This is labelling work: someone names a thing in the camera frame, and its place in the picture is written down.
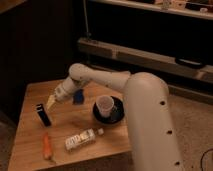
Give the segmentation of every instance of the dark background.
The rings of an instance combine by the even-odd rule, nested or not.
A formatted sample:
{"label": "dark background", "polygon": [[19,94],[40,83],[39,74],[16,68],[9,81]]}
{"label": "dark background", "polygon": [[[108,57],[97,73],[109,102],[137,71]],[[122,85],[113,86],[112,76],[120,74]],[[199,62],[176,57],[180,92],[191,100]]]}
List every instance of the dark background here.
{"label": "dark background", "polygon": [[[88,6],[94,39],[213,64],[211,43],[204,41],[212,41],[211,21],[95,3]],[[77,50],[78,38],[85,35],[79,0],[29,0],[0,14],[0,110],[17,123],[28,83],[65,78],[72,63],[86,63],[87,57]],[[91,62],[132,72],[141,70],[94,56]],[[179,80],[194,88],[191,80],[153,72],[166,81]],[[205,90],[211,87],[196,85]]]}

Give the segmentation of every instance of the white bottle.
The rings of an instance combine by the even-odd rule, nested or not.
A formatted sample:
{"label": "white bottle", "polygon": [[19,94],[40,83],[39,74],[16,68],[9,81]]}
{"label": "white bottle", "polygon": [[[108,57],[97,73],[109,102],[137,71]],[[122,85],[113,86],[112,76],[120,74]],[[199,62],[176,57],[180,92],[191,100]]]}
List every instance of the white bottle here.
{"label": "white bottle", "polygon": [[[104,130],[102,128],[97,130],[98,135],[102,135]],[[73,135],[65,140],[65,146],[67,150],[75,149],[76,147],[86,144],[95,140],[95,132],[93,129],[88,129],[80,134]]]}

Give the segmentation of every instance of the floor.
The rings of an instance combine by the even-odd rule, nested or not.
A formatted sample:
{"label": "floor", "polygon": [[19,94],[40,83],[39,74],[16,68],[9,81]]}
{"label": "floor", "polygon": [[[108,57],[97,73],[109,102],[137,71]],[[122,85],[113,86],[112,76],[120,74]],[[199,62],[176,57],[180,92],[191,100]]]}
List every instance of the floor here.
{"label": "floor", "polygon": [[[213,105],[174,95],[169,96],[169,102],[185,169],[200,171],[202,154],[213,148]],[[4,123],[0,122],[0,171],[7,170],[15,135],[14,127]],[[203,171],[213,170],[213,151],[206,153],[202,163]],[[47,170],[133,171],[134,169],[129,152]]]}

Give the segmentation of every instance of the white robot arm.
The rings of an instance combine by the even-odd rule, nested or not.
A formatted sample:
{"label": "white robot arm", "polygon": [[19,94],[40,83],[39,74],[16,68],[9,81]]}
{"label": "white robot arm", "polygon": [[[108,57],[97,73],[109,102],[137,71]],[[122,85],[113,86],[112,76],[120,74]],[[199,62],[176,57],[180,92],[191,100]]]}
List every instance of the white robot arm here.
{"label": "white robot arm", "polygon": [[94,81],[123,94],[125,118],[136,171],[183,171],[170,116],[168,86],[150,73],[99,71],[82,64],[69,69],[69,77],[55,89],[56,101]]}

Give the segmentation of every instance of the white cup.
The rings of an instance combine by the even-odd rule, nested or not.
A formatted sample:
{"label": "white cup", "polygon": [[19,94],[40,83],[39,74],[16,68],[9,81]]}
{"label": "white cup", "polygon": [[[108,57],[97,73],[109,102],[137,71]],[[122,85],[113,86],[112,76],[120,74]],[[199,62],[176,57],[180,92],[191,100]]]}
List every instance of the white cup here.
{"label": "white cup", "polygon": [[110,116],[110,113],[114,107],[114,100],[111,96],[99,96],[97,97],[95,103],[102,117],[107,118]]}

